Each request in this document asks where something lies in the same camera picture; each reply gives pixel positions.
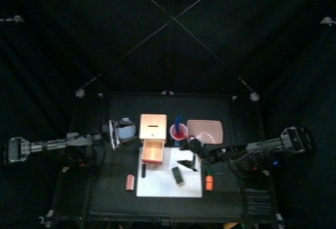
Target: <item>black object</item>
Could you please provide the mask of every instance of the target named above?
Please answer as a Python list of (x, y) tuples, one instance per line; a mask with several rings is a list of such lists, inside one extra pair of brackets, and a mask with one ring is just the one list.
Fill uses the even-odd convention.
[(141, 164), (141, 178), (145, 178), (145, 163)]
[(173, 177), (174, 177), (176, 184), (178, 185), (178, 184), (184, 183), (181, 171), (180, 171), (180, 168), (177, 166), (172, 168), (172, 172), (173, 172)]

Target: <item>orange bottle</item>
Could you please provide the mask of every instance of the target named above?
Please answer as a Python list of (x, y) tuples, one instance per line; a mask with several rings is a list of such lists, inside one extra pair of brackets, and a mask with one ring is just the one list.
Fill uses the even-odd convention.
[(212, 175), (206, 175), (205, 177), (205, 190), (213, 191), (213, 176)]

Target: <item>black curtain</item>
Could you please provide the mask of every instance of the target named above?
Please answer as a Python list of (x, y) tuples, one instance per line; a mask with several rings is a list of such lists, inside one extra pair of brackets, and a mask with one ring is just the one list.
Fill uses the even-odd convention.
[(282, 216), (289, 228), (334, 228), (336, 29), (325, 26), (265, 91), (268, 137), (285, 127), (312, 132), (313, 152), (288, 159), (276, 174)]

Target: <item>red object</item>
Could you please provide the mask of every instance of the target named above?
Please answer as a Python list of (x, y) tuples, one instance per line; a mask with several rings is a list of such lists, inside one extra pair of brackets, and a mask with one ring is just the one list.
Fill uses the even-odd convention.
[(125, 190), (126, 191), (132, 191), (133, 190), (133, 176), (130, 174), (126, 176)]
[(206, 175), (205, 177), (205, 190), (213, 191), (213, 176)]

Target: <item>table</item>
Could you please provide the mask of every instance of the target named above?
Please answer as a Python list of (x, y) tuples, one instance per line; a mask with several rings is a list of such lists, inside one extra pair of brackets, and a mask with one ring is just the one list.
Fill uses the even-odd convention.
[[(81, 111), (96, 106), (90, 100), (84, 101)], [(104, 108), (104, 119), (121, 120), (129, 117), (138, 128), (140, 114), (166, 114), (166, 127), (173, 124), (176, 116), (188, 120), (218, 120), (222, 125), (222, 144), (226, 146), (245, 144), (264, 139), (258, 102), (249, 95), (173, 95), (118, 94), (110, 93), (100, 99)], [(76, 117), (72, 131), (80, 130)], [(168, 139), (166, 146), (173, 146)], [(241, 222), (246, 208), (241, 183), (229, 170), (228, 163), (218, 162), (212, 166), (213, 192), (205, 191), (202, 182), (201, 198), (153, 198), (137, 197), (136, 191), (126, 192), (126, 174), (136, 176), (140, 140), (118, 151), (110, 150), (106, 144), (105, 163), (94, 176), (77, 176), (76, 173), (61, 173), (54, 196), (54, 219), (84, 220), (126, 220), (173, 222)]]

